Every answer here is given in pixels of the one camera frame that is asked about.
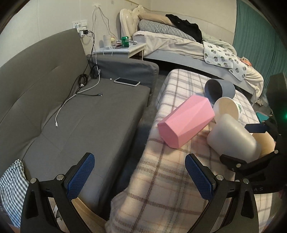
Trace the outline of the blue white checkered cloth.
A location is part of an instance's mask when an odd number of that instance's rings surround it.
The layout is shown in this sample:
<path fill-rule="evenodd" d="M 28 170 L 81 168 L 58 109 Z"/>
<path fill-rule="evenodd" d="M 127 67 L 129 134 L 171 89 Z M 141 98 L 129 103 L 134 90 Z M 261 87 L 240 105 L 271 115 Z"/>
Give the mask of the blue white checkered cloth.
<path fill-rule="evenodd" d="M 25 176 L 25 167 L 17 159 L 1 176 L 1 202 L 12 224 L 20 228 L 21 215 L 29 182 Z"/>

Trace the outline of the white bedside table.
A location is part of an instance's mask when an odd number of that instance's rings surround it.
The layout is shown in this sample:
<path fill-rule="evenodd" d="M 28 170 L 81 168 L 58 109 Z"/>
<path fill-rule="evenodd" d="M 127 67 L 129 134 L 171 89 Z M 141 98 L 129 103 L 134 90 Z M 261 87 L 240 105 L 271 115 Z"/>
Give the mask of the white bedside table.
<path fill-rule="evenodd" d="M 146 43 L 137 43 L 134 45 L 130 45 L 129 47 L 113 47 L 113 48 L 100 48 L 97 49 L 93 54 L 99 55 L 108 55 L 108 56 L 118 56 L 123 58 L 137 58 L 143 60 L 144 49 L 146 47 Z"/>

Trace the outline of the brown paper cup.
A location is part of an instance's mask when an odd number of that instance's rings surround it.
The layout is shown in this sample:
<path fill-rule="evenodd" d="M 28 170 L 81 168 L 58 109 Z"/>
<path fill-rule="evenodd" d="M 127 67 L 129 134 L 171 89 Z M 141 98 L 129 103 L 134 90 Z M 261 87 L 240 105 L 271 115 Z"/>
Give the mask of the brown paper cup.
<path fill-rule="evenodd" d="M 252 136 L 261 145 L 261 153 L 259 158 L 262 158 L 274 151 L 276 142 L 268 132 L 253 133 Z"/>

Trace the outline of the grey-white plastic cup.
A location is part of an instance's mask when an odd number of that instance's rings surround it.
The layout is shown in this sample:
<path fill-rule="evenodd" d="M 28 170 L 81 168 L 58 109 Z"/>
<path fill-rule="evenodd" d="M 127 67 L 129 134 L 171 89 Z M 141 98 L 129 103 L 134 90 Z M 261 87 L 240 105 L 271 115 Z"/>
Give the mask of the grey-white plastic cup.
<path fill-rule="evenodd" d="M 208 145 L 219 155 L 227 155 L 247 163 L 259 158 L 261 145 L 238 121 L 224 114 L 207 136 Z"/>

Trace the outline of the white smartphone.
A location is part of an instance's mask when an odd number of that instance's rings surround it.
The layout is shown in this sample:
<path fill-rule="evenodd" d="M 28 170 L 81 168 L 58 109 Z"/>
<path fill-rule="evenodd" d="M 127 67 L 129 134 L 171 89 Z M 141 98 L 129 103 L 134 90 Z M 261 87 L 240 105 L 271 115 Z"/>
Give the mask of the white smartphone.
<path fill-rule="evenodd" d="M 136 87 L 141 82 L 140 81 L 131 80 L 131 79 L 117 78 L 117 79 L 114 80 L 114 83 Z"/>

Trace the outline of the grey sofa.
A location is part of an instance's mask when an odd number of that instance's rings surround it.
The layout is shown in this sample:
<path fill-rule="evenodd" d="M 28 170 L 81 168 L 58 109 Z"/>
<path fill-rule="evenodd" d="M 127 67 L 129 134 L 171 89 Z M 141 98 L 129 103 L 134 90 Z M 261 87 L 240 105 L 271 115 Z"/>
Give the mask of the grey sofa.
<path fill-rule="evenodd" d="M 20 159 L 27 178 L 51 180 L 90 152 L 95 167 L 79 197 L 101 215 L 158 72 L 148 61 L 88 58 L 75 29 L 18 53 L 1 67 L 1 172 Z"/>

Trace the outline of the black clothing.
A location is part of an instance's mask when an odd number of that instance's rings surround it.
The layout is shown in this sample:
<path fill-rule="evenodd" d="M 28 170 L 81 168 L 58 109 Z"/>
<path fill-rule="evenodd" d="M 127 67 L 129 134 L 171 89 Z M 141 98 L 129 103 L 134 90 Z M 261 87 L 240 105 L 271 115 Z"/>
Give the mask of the black clothing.
<path fill-rule="evenodd" d="M 203 42 L 202 32 L 199 29 L 198 24 L 190 23 L 188 20 L 180 19 L 178 16 L 173 14 L 165 15 L 178 29 L 190 35 L 198 43 Z"/>

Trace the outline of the checkered grey pillow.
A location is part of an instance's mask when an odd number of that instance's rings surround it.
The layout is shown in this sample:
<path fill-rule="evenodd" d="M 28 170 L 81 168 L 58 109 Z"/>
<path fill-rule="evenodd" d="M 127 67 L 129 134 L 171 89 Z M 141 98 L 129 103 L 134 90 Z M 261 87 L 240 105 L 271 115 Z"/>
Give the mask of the checkered grey pillow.
<path fill-rule="evenodd" d="M 142 19 L 138 24 L 138 28 L 140 31 L 152 32 L 158 34 L 168 34 L 196 42 L 196 40 L 192 36 L 186 34 L 180 29 L 155 21 Z"/>

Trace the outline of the teal curtain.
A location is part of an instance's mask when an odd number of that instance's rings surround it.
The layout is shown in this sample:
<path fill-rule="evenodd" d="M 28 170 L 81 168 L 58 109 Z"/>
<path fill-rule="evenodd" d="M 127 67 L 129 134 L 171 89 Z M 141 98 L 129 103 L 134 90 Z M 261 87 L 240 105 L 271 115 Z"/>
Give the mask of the teal curtain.
<path fill-rule="evenodd" d="M 264 79 L 264 88 L 270 77 L 286 75 L 286 48 L 273 27 L 243 1 L 237 1 L 236 29 L 233 46 L 239 57 L 249 59 Z"/>

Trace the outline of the white leaf-pattern mat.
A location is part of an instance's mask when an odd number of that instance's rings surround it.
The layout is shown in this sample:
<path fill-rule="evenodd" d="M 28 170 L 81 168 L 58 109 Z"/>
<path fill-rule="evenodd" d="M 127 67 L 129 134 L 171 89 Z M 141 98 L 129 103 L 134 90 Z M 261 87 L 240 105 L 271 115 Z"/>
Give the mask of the white leaf-pattern mat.
<path fill-rule="evenodd" d="M 233 53 L 218 45 L 203 43 L 204 61 L 207 64 L 227 69 L 237 80 L 243 81 L 247 75 L 247 66 Z"/>

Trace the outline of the pink faceted cup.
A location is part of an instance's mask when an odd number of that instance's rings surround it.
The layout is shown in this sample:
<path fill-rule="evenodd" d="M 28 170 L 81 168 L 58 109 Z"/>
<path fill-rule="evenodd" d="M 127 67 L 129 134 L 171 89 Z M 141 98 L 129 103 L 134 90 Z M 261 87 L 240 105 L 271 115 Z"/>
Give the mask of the pink faceted cup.
<path fill-rule="evenodd" d="M 196 136 L 215 117 L 206 97 L 191 95 L 185 102 L 158 123 L 164 142 L 178 149 Z"/>

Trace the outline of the white wall power strip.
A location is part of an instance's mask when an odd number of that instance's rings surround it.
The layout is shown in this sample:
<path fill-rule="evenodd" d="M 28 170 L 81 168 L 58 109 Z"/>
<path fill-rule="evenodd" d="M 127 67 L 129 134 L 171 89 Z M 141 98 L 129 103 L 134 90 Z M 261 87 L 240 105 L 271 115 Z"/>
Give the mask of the white wall power strip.
<path fill-rule="evenodd" d="M 73 21 L 72 28 L 77 29 L 77 32 L 80 37 L 84 37 L 84 35 L 88 34 L 88 21 L 87 20 Z"/>

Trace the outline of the plaid blanket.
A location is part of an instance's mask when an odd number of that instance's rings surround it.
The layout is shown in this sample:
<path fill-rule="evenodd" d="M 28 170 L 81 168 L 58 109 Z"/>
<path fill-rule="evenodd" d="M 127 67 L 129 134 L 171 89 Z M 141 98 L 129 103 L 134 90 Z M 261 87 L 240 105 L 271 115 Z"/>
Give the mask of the plaid blanket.
<path fill-rule="evenodd" d="M 234 173 L 207 144 L 214 121 L 179 149 L 168 147 L 159 135 L 158 123 L 191 95 L 203 96 L 207 80 L 183 69 L 174 69 L 166 77 L 145 150 L 128 187 L 111 201 L 106 232 L 187 232 L 207 204 L 185 168 L 189 153 L 214 174 L 234 179 Z"/>

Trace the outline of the white paper cup green print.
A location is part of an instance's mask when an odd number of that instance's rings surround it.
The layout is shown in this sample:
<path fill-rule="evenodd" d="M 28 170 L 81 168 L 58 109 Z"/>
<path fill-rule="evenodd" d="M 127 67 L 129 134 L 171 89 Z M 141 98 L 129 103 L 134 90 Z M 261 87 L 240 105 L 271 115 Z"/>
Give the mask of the white paper cup green print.
<path fill-rule="evenodd" d="M 229 114 L 235 120 L 239 121 L 243 114 L 242 105 L 229 97 L 219 98 L 215 102 L 213 110 L 215 113 L 215 122 L 218 122 L 224 114 Z"/>

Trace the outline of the green can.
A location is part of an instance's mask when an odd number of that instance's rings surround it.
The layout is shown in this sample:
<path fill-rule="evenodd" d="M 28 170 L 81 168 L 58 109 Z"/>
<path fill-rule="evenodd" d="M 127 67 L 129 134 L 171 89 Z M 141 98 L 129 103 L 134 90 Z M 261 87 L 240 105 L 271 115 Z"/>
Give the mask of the green can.
<path fill-rule="evenodd" d="M 123 36 L 121 38 L 121 44 L 122 44 L 122 48 L 129 48 L 129 37 Z"/>

